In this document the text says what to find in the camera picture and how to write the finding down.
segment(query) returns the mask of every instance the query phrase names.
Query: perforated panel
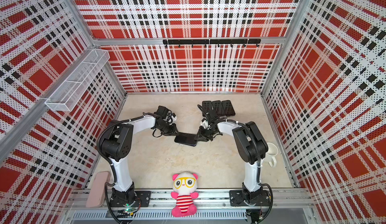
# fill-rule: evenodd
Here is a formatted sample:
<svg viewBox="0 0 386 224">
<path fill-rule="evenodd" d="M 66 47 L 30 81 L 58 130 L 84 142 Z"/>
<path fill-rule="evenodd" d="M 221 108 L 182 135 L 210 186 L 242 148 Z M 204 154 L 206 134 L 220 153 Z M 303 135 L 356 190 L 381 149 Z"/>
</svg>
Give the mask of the perforated panel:
<svg viewBox="0 0 386 224">
<path fill-rule="evenodd" d="M 299 0 L 75 0 L 95 38 L 284 36 Z"/>
<path fill-rule="evenodd" d="M 266 99 L 326 223 L 386 221 L 386 0 L 312 0 Z"/>
<path fill-rule="evenodd" d="M 0 139 L 88 47 L 63 0 L 0 0 Z"/>
<path fill-rule="evenodd" d="M 56 223 L 122 96 L 101 70 L 71 112 L 47 111 L 0 167 L 1 223 Z"/>
<path fill-rule="evenodd" d="M 259 92 L 279 49 L 255 45 L 106 46 L 128 92 Z"/>
</svg>

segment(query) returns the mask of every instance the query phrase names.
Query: black cable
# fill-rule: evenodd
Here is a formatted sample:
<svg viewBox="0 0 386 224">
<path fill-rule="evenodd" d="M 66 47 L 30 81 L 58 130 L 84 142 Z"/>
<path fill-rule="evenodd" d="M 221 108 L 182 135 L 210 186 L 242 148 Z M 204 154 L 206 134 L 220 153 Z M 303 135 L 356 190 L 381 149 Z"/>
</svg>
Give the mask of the black cable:
<svg viewBox="0 0 386 224">
<path fill-rule="evenodd" d="M 271 189 L 271 186 L 269 186 L 269 184 L 259 184 L 260 186 L 266 186 L 268 187 L 269 189 L 269 194 L 271 195 L 271 199 L 269 201 L 269 207 L 268 207 L 268 211 L 266 212 L 266 214 L 263 216 L 263 218 L 261 220 L 258 221 L 258 223 L 262 222 L 267 216 L 268 214 L 271 212 L 271 209 L 272 209 L 272 205 L 273 205 L 273 193 L 272 193 L 272 189 Z"/>
<path fill-rule="evenodd" d="M 135 121 L 135 120 L 138 120 L 138 119 L 142 119 L 145 117 L 145 114 L 140 116 L 140 117 L 136 117 L 136 118 L 133 118 L 133 119 L 127 119 L 127 120 L 122 120 L 122 121 L 118 121 L 112 125 L 109 125 L 105 130 L 103 130 L 103 132 L 99 135 L 99 138 L 97 140 L 97 151 L 98 153 L 100 154 L 100 156 L 102 158 L 104 158 L 110 165 L 110 168 L 111 168 L 111 171 L 113 172 L 113 183 L 110 184 L 108 182 L 105 183 L 105 197 L 106 197 L 106 204 L 107 204 L 107 208 L 109 209 L 109 212 L 111 214 L 111 216 L 113 217 L 113 219 L 120 223 L 120 224 L 123 224 L 123 221 L 119 221 L 119 219 L 115 216 L 115 214 L 113 213 L 111 207 L 110 207 L 110 202 L 109 202 L 109 197 L 107 195 L 107 186 L 110 186 L 110 187 L 113 187 L 115 185 L 115 183 L 117 182 L 117 173 L 115 172 L 115 168 L 113 166 L 113 162 L 111 161 L 111 159 L 109 159 L 106 155 L 104 155 L 102 153 L 102 147 L 101 147 L 101 140 L 102 140 L 102 136 L 111 128 L 113 127 L 116 127 L 118 126 L 119 124 L 122 124 L 122 123 L 125 123 L 125 122 L 131 122 L 131 121 Z"/>
<path fill-rule="evenodd" d="M 156 130 L 157 130 L 157 129 L 154 129 L 154 131 L 153 131 L 153 134 L 152 134 L 153 137 L 156 137 L 156 136 L 154 136 L 154 133 L 156 132 Z"/>
<path fill-rule="evenodd" d="M 201 112 L 205 115 L 205 118 L 206 118 L 206 120 L 208 121 L 208 124 L 209 124 L 209 120 L 208 120 L 208 116 L 207 116 L 208 113 L 205 112 L 204 108 L 203 108 L 201 105 L 197 104 L 197 107 L 198 107 L 198 109 L 200 109 Z"/>
<path fill-rule="evenodd" d="M 168 124 L 171 124 L 172 122 L 173 122 L 173 118 L 172 118 L 172 112 L 171 112 L 171 110 L 169 110 L 168 112 L 167 112 L 167 115 L 166 115 L 166 122 L 168 123 Z"/>
</svg>

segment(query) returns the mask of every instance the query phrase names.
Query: stuffed toy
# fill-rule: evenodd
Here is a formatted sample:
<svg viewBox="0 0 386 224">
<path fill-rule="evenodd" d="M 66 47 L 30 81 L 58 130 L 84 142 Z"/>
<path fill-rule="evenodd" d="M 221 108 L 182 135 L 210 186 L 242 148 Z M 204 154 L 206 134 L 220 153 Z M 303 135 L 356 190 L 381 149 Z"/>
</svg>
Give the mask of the stuffed toy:
<svg viewBox="0 0 386 224">
<path fill-rule="evenodd" d="M 171 197 L 177 200 L 176 207 L 171 211 L 174 217 L 190 216 L 197 212 L 193 199 L 198 197 L 196 174 L 183 172 L 173 175 L 173 192 Z"/>
</svg>

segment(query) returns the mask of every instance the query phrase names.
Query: marble surface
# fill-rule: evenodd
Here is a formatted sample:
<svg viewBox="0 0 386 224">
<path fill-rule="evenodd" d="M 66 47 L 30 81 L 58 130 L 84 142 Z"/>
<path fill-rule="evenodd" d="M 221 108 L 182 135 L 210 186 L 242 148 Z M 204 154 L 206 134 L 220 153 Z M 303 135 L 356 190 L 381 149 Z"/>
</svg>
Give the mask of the marble surface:
<svg viewBox="0 0 386 224">
<path fill-rule="evenodd" d="M 264 139 L 277 145 L 259 94 L 128 95 L 118 120 L 138 117 L 142 112 L 155 112 L 161 105 L 176 114 L 180 132 L 196 134 L 203 118 L 197 104 L 208 100 L 230 100 L 236 112 L 230 119 L 243 123 L 254 121 Z M 212 142 L 198 142 L 191 147 L 175 143 L 174 136 L 154 138 L 152 131 L 143 130 L 133 136 L 128 169 L 136 188 L 171 188 L 172 175 L 184 171 L 198 174 L 199 188 L 241 188 L 244 161 L 233 137 L 219 135 Z M 275 168 L 263 163 L 262 182 L 271 187 L 291 188 L 280 149 L 276 159 Z M 94 173 L 109 169 L 107 161 L 101 158 Z"/>
</svg>

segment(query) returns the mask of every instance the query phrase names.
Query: smartphone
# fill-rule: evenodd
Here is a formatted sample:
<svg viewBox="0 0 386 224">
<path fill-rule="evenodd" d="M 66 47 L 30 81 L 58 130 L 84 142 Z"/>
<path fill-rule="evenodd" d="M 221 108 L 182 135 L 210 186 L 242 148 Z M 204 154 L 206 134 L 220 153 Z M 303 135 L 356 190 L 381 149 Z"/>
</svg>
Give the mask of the smartphone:
<svg viewBox="0 0 386 224">
<path fill-rule="evenodd" d="M 222 107 L 224 108 L 225 116 L 230 117 L 230 116 L 236 115 L 230 100 L 222 101 L 221 104 L 222 104 Z"/>
<path fill-rule="evenodd" d="M 202 109 L 204 111 L 208 112 L 209 110 L 212 110 L 212 102 L 211 101 L 202 101 Z"/>
<path fill-rule="evenodd" d="M 194 147 L 197 145 L 197 141 L 194 140 L 195 137 L 195 134 L 187 134 L 185 132 L 180 132 L 180 134 L 176 136 L 174 141 L 179 144 L 185 144 Z"/>
<path fill-rule="evenodd" d="M 221 101 L 212 102 L 213 110 L 216 111 L 217 115 L 222 117 L 225 116 L 224 108 L 222 107 Z"/>
</svg>

